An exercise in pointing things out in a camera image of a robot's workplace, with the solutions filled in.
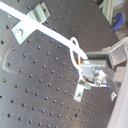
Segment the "screw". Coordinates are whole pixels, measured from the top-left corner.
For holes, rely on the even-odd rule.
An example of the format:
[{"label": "screw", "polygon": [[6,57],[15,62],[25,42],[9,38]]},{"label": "screw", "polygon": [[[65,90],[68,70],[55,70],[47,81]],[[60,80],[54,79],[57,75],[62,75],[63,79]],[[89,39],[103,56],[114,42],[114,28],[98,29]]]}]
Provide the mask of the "screw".
[{"label": "screw", "polygon": [[77,117],[77,116],[78,116],[78,114],[76,113],[76,114],[75,114],[75,117]]},{"label": "screw", "polygon": [[7,25],[6,28],[9,29],[9,25]]},{"label": "screw", "polygon": [[4,41],[3,41],[3,40],[1,40],[1,44],[2,44],[2,45],[4,44]]},{"label": "screw", "polygon": [[8,118],[10,118],[11,117],[11,115],[10,114],[8,114]]},{"label": "screw", "polygon": [[19,117],[19,121],[21,121],[22,120],[22,118],[21,117]]},{"label": "screw", "polygon": [[42,110],[42,113],[44,113],[45,111],[44,110]]},{"label": "screw", "polygon": [[23,34],[23,31],[21,29],[19,29],[16,34],[17,34],[17,36],[21,36]]},{"label": "screw", "polygon": [[18,86],[17,84],[14,85],[15,88],[17,88],[17,86]]},{"label": "screw", "polygon": [[22,104],[22,107],[25,107],[25,104],[24,103]]},{"label": "screw", "polygon": [[39,126],[41,126],[41,123],[38,123]]},{"label": "screw", "polygon": [[77,100],[78,100],[79,102],[81,101],[81,96],[80,96],[80,95],[78,95]]},{"label": "screw", "polygon": [[60,118],[61,117],[61,115],[58,115],[58,118]]},{"label": "screw", "polygon": [[10,67],[10,65],[11,65],[10,63],[7,63],[7,66],[8,66],[8,67]]},{"label": "screw", "polygon": [[29,120],[29,124],[31,124],[32,123],[32,121],[31,120]]}]

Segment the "aluminum bracket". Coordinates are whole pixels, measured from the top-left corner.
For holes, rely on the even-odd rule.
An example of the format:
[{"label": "aluminum bracket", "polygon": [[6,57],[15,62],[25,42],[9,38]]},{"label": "aluminum bracket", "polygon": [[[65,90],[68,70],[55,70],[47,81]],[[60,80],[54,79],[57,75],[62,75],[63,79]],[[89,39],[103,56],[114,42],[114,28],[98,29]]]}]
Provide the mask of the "aluminum bracket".
[{"label": "aluminum bracket", "polygon": [[117,97],[115,92],[112,92],[111,94],[111,101],[114,101],[114,99]]},{"label": "aluminum bracket", "polygon": [[[50,16],[49,10],[47,9],[45,3],[38,4],[34,10],[27,13],[27,16],[33,20],[44,23]],[[35,25],[31,25],[26,21],[20,21],[16,26],[12,28],[12,32],[17,39],[19,44],[22,44],[29,35],[31,35],[36,30]]]},{"label": "aluminum bracket", "polygon": [[80,79],[77,83],[76,91],[74,94],[74,100],[81,102],[84,90],[91,90],[91,86],[84,80]]}]

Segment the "metal plate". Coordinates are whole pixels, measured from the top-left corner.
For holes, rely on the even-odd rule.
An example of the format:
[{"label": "metal plate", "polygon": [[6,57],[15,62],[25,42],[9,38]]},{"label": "metal plate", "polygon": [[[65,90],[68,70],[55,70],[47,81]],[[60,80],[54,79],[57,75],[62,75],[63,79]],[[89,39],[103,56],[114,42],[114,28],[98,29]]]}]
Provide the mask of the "metal plate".
[{"label": "metal plate", "polygon": [[[2,0],[27,14],[41,0]],[[93,0],[44,0],[51,16],[45,25],[84,51],[118,41]],[[11,29],[19,21],[0,10],[0,127],[105,128],[114,102],[111,90],[92,88],[73,100],[78,73],[69,49],[35,31],[18,45]]]}]

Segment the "bolt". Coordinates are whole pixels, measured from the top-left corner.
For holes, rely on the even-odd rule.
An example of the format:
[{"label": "bolt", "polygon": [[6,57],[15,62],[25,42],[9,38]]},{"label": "bolt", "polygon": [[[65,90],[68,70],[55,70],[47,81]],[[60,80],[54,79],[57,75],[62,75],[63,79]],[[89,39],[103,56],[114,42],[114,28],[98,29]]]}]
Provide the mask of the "bolt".
[{"label": "bolt", "polygon": [[96,82],[95,82],[95,84],[97,85],[97,86],[100,86],[100,81],[99,80],[97,80]]},{"label": "bolt", "polygon": [[81,101],[81,96],[80,96],[80,95],[78,95],[77,100],[78,100],[79,102]]},{"label": "bolt", "polygon": [[22,35],[22,30],[21,29],[19,29],[18,31],[17,31],[17,36],[21,36]]}]

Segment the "metal clamp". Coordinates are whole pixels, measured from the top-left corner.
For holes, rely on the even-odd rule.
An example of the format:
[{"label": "metal clamp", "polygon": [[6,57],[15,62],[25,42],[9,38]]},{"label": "metal clamp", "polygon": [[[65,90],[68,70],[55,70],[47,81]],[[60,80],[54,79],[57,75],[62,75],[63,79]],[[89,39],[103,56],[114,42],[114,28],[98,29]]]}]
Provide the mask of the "metal clamp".
[{"label": "metal clamp", "polygon": [[76,87],[76,91],[74,94],[74,100],[77,102],[81,102],[83,92],[86,89],[91,90],[91,86],[88,84],[88,82],[86,82],[86,80],[79,78],[77,87]]},{"label": "metal clamp", "polygon": [[117,97],[115,92],[112,92],[111,94],[111,101],[114,101],[114,99]]},{"label": "metal clamp", "polygon": [[[50,13],[45,5],[45,3],[38,4],[34,10],[31,10],[27,13],[27,16],[32,18],[33,20],[38,21],[39,23],[44,23],[47,18],[50,16]],[[29,23],[26,23],[25,21],[20,21],[15,27],[12,28],[12,32],[17,39],[19,44],[22,44],[25,39],[31,33],[33,33],[36,30],[36,26],[29,25]]]}]

